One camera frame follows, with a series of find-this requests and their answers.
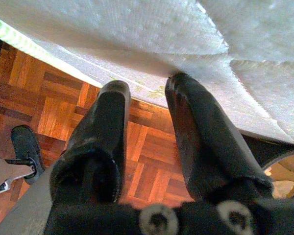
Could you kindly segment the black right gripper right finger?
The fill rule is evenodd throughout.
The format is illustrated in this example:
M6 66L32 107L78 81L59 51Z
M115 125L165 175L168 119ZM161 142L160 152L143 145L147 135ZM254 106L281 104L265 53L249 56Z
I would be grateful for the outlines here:
M178 73L167 80L165 95L185 185L194 200L217 203L272 196L271 179L206 88Z

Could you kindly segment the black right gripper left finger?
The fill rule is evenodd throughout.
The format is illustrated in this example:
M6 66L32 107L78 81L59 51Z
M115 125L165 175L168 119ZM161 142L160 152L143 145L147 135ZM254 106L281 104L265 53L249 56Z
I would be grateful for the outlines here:
M87 186L92 196L101 203L118 202L124 182L129 106L130 90L125 82L114 80L101 88L53 166L53 200L63 185L70 187L69 194L80 192L85 163L94 159L94 181Z

